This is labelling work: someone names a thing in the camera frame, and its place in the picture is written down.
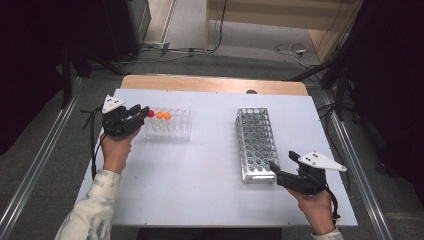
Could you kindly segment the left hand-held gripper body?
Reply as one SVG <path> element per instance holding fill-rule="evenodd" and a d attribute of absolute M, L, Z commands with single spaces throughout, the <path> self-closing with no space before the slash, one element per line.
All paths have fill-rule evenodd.
<path fill-rule="evenodd" d="M 129 115 L 129 109 L 125 107 L 124 100 L 106 96 L 101 110 L 102 126 L 106 135 L 126 137 L 142 126 Z"/>

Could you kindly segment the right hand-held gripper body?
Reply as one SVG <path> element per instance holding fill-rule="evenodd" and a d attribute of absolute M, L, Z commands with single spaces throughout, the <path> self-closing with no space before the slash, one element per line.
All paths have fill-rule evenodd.
<path fill-rule="evenodd" d="M 347 171 L 344 165 L 337 163 L 318 151 L 300 155 L 299 163 L 297 164 L 298 174 L 281 170 L 282 175 L 276 176 L 277 184 L 303 195 L 316 195 L 328 188 L 326 170 Z"/>

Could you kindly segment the metal test tube rack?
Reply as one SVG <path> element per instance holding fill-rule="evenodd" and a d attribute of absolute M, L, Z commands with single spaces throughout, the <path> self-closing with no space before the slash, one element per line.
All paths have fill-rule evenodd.
<path fill-rule="evenodd" d="M 273 183 L 270 164 L 279 165 L 267 108 L 239 108 L 236 115 L 241 176 L 244 184 Z"/>

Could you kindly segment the clear plastic test tube rack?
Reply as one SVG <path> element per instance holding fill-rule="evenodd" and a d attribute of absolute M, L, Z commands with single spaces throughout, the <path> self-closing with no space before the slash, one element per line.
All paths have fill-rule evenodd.
<path fill-rule="evenodd" d="M 185 109 L 171 109 L 171 108 L 152 108 L 155 112 L 154 126 L 155 131 L 152 131 L 148 125 L 148 117 L 145 119 L 145 125 L 143 126 L 143 132 L 146 138 L 157 139 L 157 140 L 177 140 L 177 141 L 189 141 L 191 136 L 191 111 Z M 165 119 L 163 120 L 163 132 L 160 131 L 156 125 L 156 112 L 162 111 L 170 112 L 172 117 L 170 120 L 170 132 L 168 133 Z"/>

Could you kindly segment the person's left hand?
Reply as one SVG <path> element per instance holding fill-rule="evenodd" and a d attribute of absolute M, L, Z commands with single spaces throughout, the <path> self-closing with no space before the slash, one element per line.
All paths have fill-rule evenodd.
<path fill-rule="evenodd" d="M 130 135 L 118 138 L 106 134 L 101 135 L 101 148 L 104 157 L 105 170 L 121 174 L 126 167 L 127 158 L 131 152 L 132 140 L 139 134 L 137 129 Z"/>

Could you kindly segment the person's right hand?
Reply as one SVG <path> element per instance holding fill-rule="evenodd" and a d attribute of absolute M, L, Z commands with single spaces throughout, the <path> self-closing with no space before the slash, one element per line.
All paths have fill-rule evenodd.
<path fill-rule="evenodd" d="M 303 195 L 289 190 L 298 201 L 298 207 L 305 215 L 315 235 L 324 235 L 336 229 L 332 218 L 330 194 L 322 191 L 316 195 Z"/>

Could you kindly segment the wooden table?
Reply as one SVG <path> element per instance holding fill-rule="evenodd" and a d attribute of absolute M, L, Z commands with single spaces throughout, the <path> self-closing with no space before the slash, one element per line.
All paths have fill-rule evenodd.
<path fill-rule="evenodd" d="M 128 75 L 123 78 L 121 89 L 220 93 L 246 93 L 253 89 L 258 94 L 308 95 L 306 86 L 301 82 L 174 75 Z"/>

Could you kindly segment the black metal stand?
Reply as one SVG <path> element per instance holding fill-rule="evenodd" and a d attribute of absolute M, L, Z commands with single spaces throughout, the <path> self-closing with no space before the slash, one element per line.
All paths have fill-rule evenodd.
<path fill-rule="evenodd" d="M 100 55 L 89 50 L 79 43 L 68 43 L 61 47 L 61 67 L 63 82 L 63 101 L 61 108 L 65 108 L 72 98 L 71 67 L 74 67 L 77 74 L 82 77 L 89 77 L 91 68 L 87 62 L 92 59 L 111 72 L 126 76 L 126 73 L 114 66 L 112 63 L 102 58 Z"/>
<path fill-rule="evenodd" d="M 319 85 L 323 90 L 329 90 L 331 87 L 337 86 L 336 98 L 332 109 L 335 111 L 337 118 L 342 121 L 343 95 L 347 85 L 347 66 L 340 56 L 312 67 L 306 72 L 290 78 L 290 81 L 300 82 L 321 71 L 324 71 L 324 76 L 319 81 Z"/>

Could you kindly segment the grey computer tower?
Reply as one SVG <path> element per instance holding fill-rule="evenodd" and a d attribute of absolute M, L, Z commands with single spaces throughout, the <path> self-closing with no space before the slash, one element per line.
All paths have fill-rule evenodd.
<path fill-rule="evenodd" d="M 127 0 L 127 6 L 136 40 L 141 44 L 151 22 L 149 2 L 148 0 Z"/>

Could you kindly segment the black curtain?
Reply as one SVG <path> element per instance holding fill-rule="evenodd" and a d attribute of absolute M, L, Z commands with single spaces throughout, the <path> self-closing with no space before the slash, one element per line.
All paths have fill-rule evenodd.
<path fill-rule="evenodd" d="M 58 93 L 61 47 L 79 43 L 110 63 L 110 30 L 128 17 L 125 0 L 0 0 L 0 155 Z"/>
<path fill-rule="evenodd" d="M 364 0 L 347 55 L 376 151 L 424 201 L 424 0 Z"/>

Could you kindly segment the wooden cabinet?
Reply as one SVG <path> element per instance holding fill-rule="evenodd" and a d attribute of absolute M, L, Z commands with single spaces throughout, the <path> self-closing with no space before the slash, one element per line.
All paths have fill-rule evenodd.
<path fill-rule="evenodd" d="M 364 0 L 206 0 L 205 45 L 209 24 L 225 10 L 229 22 L 307 29 L 321 62 L 330 59 L 349 33 Z"/>

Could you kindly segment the aluminium floor rail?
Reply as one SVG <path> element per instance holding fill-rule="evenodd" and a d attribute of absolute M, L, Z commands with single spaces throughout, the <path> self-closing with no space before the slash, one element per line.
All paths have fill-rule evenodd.
<path fill-rule="evenodd" d="M 322 96 L 325 103 L 330 105 L 330 119 L 345 154 L 344 159 L 349 166 L 350 175 L 355 179 L 358 191 L 378 240 L 395 240 L 366 173 L 361 166 L 360 159 L 351 142 L 345 124 L 343 121 L 339 120 L 335 113 L 335 100 L 327 92 L 324 92 Z"/>
<path fill-rule="evenodd" d="M 68 122 L 72 111 L 74 110 L 76 102 L 79 99 L 80 92 L 84 86 L 84 81 L 85 78 L 81 77 L 77 77 L 75 79 L 72 86 L 74 95 L 71 97 L 70 102 L 59 111 L 53 126 L 50 128 L 43 144 L 35 155 L 29 170 L 26 172 L 17 190 L 6 205 L 5 212 L 0 219 L 0 240 L 8 240 L 13 227 L 24 209 L 66 123 Z"/>

